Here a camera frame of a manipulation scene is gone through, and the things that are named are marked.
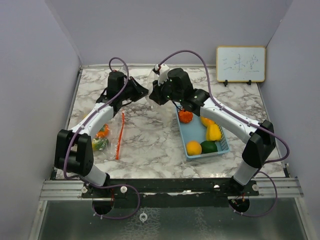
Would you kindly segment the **bumpy red orange tangerine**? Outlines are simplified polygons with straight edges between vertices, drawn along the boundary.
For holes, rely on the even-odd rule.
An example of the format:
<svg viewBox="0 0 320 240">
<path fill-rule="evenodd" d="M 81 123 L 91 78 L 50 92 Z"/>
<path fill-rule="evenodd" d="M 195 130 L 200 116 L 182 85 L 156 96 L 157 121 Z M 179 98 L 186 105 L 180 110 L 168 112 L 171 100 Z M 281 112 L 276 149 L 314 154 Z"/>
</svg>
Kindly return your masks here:
<svg viewBox="0 0 320 240">
<path fill-rule="evenodd" d="M 193 113 L 190 111 L 181 109 L 178 111 L 178 119 L 180 123 L 188 124 L 193 120 Z"/>
</svg>

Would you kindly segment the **orange bell pepper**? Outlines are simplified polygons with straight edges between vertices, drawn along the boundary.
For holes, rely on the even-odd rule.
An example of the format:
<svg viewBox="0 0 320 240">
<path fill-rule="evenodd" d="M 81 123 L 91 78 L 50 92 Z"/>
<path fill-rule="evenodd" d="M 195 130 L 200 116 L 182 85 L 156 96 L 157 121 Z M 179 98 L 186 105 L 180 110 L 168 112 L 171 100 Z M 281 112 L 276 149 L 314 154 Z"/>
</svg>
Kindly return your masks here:
<svg viewBox="0 0 320 240">
<path fill-rule="evenodd" d="M 203 116 L 200 117 L 200 121 L 206 128 L 210 125 L 215 124 L 215 122 L 213 120 L 206 118 L 206 117 L 203 117 Z"/>
</svg>

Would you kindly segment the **yellow bell pepper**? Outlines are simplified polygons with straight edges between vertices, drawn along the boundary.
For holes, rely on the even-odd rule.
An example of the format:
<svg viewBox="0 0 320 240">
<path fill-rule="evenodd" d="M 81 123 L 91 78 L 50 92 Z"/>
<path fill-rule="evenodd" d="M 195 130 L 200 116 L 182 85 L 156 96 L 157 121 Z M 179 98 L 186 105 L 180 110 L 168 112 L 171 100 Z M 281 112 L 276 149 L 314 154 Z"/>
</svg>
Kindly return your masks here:
<svg viewBox="0 0 320 240">
<path fill-rule="evenodd" d="M 217 124 L 210 124 L 206 130 L 206 140 L 207 141 L 220 141 L 222 139 L 222 133 Z"/>
</svg>

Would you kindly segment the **yellow orange peach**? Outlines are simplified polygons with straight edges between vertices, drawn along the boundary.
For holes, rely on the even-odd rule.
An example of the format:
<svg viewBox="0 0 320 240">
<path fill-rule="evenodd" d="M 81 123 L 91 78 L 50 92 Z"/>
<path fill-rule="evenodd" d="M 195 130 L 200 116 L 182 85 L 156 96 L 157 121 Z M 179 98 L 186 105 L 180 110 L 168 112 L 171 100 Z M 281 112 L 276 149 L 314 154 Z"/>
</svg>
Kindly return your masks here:
<svg viewBox="0 0 320 240">
<path fill-rule="evenodd" d="M 185 148 L 188 156 L 197 156 L 202 153 L 202 146 L 197 141 L 189 141 Z"/>
</svg>

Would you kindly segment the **clear zip top bag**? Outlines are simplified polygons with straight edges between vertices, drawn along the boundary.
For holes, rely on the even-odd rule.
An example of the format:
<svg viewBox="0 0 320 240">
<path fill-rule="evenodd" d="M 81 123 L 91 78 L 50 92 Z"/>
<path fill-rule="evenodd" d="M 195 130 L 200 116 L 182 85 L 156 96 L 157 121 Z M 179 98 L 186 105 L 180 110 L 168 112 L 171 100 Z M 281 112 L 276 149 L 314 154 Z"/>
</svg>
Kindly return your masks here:
<svg viewBox="0 0 320 240">
<path fill-rule="evenodd" d="M 109 134 L 106 137 L 109 141 L 107 148 L 101 151 L 93 151 L 95 159 L 102 160 L 119 160 L 120 146 L 125 126 L 125 110 L 122 109 L 117 113 L 115 118 L 106 123 L 109 127 Z"/>
</svg>

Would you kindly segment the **clear zip bag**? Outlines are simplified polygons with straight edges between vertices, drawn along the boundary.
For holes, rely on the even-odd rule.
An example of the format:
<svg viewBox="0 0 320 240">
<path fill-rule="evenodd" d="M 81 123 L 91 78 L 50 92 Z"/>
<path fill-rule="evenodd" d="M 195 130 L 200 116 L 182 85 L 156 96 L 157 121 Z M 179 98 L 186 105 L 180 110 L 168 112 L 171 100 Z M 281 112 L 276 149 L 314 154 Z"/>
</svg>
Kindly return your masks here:
<svg viewBox="0 0 320 240">
<path fill-rule="evenodd" d="M 156 85 L 158 84 L 158 78 L 159 76 L 154 73 L 152 70 L 150 71 L 146 81 L 147 81 L 147 89 L 148 89 L 148 94 L 145 97 L 146 101 L 148 102 L 148 104 L 150 105 L 151 109 L 157 113 L 160 112 L 161 110 L 161 106 L 158 105 L 156 102 L 154 102 L 153 100 L 150 99 L 151 93 L 153 92 L 154 89 L 154 81 L 156 81 Z"/>
<path fill-rule="evenodd" d="M 120 146 L 125 126 L 125 110 L 122 109 L 117 113 L 115 118 L 106 123 L 109 127 L 109 134 L 106 137 L 109 141 L 107 148 L 101 151 L 93 151 L 95 159 L 102 160 L 119 160 Z"/>
</svg>

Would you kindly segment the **green yellow mango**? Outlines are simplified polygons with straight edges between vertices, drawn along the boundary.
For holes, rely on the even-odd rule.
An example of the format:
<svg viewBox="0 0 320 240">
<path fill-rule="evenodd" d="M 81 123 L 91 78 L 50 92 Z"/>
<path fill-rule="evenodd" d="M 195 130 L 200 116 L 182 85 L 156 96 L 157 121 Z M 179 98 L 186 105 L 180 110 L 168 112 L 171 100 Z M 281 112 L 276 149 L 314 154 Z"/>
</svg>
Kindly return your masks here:
<svg viewBox="0 0 320 240">
<path fill-rule="evenodd" d="M 109 140 L 103 137 L 96 137 L 92 140 L 92 150 L 93 151 L 103 151 L 107 148 Z"/>
</svg>

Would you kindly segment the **orange tomato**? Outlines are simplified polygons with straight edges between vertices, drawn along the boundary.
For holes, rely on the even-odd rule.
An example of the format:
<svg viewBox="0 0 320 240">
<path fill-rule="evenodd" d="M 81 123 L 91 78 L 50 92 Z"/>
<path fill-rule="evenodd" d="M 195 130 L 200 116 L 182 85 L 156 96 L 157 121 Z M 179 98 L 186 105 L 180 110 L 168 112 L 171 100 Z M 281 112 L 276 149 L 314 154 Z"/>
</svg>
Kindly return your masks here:
<svg viewBox="0 0 320 240">
<path fill-rule="evenodd" d="M 97 138 L 106 138 L 109 135 L 110 129 L 107 124 L 104 124 L 103 127 L 96 134 Z"/>
</svg>

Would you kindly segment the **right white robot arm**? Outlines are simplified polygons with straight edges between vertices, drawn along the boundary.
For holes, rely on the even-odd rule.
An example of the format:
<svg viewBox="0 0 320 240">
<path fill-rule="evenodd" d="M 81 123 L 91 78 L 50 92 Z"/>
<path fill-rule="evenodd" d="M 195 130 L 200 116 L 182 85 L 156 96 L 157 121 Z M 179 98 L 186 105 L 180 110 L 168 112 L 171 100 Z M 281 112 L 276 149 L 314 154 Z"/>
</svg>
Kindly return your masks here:
<svg viewBox="0 0 320 240">
<path fill-rule="evenodd" d="M 229 189 L 236 196 L 246 192 L 247 183 L 276 147 L 273 124 L 268 120 L 258 122 L 247 118 L 211 97 L 207 91 L 194 88 L 188 73 L 182 68 L 156 65 L 151 74 L 155 79 L 150 100 L 159 106 L 167 102 L 178 103 L 184 110 L 210 119 L 232 132 L 245 144 L 242 162 L 231 178 Z"/>
</svg>

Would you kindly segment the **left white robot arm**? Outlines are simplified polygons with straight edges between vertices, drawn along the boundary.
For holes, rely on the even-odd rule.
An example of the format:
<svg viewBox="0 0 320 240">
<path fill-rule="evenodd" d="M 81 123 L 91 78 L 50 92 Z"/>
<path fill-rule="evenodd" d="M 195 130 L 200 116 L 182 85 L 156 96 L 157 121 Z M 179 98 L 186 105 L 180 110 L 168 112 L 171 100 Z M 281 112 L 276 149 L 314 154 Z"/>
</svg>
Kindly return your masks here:
<svg viewBox="0 0 320 240">
<path fill-rule="evenodd" d="M 107 87 L 96 100 L 90 113 L 70 130 L 62 129 L 57 134 L 54 167 L 75 174 L 93 185 L 97 196 L 106 197 L 111 190 L 109 175 L 94 164 L 92 140 L 99 130 L 123 107 L 124 101 L 136 102 L 149 93 L 132 76 L 121 71 L 112 71 Z"/>
</svg>

